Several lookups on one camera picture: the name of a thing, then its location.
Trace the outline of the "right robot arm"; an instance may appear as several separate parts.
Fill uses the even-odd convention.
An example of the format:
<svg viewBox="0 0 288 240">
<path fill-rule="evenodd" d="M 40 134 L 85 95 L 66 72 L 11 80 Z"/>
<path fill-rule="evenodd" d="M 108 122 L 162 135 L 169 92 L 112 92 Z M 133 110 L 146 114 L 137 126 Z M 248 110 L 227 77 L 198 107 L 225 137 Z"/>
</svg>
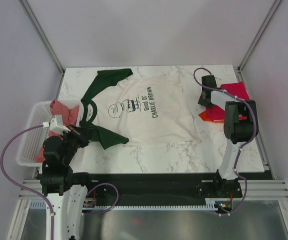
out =
<svg viewBox="0 0 288 240">
<path fill-rule="evenodd" d="M 218 106 L 224 110 L 224 135 L 227 139 L 223 161 L 218 169 L 220 180 L 213 183 L 213 192 L 224 197 L 231 190 L 228 181 L 238 177 L 238 162 L 245 145 L 258 135 L 258 117 L 256 102 L 244 99 L 217 87 L 213 75 L 205 75 L 199 85 L 202 94 L 198 104 L 205 107 Z"/>
</svg>

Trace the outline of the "white green-sleeved Charlie Brown t-shirt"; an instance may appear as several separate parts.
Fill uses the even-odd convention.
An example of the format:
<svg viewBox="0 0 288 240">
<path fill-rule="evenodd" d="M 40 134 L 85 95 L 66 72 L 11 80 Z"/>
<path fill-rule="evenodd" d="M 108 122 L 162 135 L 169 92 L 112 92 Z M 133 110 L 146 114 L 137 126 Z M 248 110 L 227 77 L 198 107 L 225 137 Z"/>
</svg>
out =
<svg viewBox="0 0 288 240">
<path fill-rule="evenodd" d="M 193 117 L 177 74 L 129 79 L 129 68 L 100 70 L 81 99 L 83 128 L 104 149 L 198 142 Z"/>
</svg>

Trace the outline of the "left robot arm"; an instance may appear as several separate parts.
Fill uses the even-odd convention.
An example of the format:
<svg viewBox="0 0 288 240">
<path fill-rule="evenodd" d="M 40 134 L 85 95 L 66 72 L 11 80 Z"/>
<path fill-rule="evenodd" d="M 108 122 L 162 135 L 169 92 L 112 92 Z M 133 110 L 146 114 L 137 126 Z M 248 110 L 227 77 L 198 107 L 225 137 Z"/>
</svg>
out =
<svg viewBox="0 0 288 240">
<path fill-rule="evenodd" d="M 94 128 L 69 125 L 60 136 L 51 136 L 43 142 L 42 173 L 38 179 L 42 186 L 46 207 L 46 239 L 76 240 L 69 221 L 79 224 L 77 211 L 85 197 L 93 193 L 93 183 L 87 172 L 74 173 L 70 163 L 79 148 L 91 142 Z"/>
</svg>

